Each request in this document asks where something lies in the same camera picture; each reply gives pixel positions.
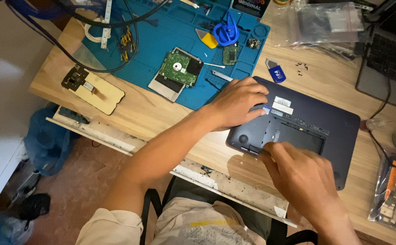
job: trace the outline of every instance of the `chair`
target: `chair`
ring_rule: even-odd
[[[176,180],[176,176],[173,176],[169,182],[168,188],[166,189],[165,195],[163,196],[162,202],[160,202],[159,194],[156,189],[148,189],[144,197],[144,208],[142,210],[142,225],[144,230],[142,231],[140,245],[145,245],[145,236],[147,233],[147,222],[148,213],[150,211],[150,203],[156,211],[157,217],[162,214],[163,208],[168,202],[169,195],[172,187]],[[271,233],[266,241],[267,245],[295,245],[301,242],[313,242],[317,245],[317,233],[311,230],[303,230],[294,233],[291,236],[287,236],[287,225],[272,219],[271,221]]]

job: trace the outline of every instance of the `keyboard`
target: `keyboard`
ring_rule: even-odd
[[[396,80],[396,42],[375,34],[367,58],[367,66]]]

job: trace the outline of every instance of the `white wall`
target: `white wall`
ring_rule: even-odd
[[[60,30],[51,22],[40,23],[59,37]],[[24,152],[21,141],[30,116],[46,104],[27,88],[51,48],[0,2],[0,192]]]

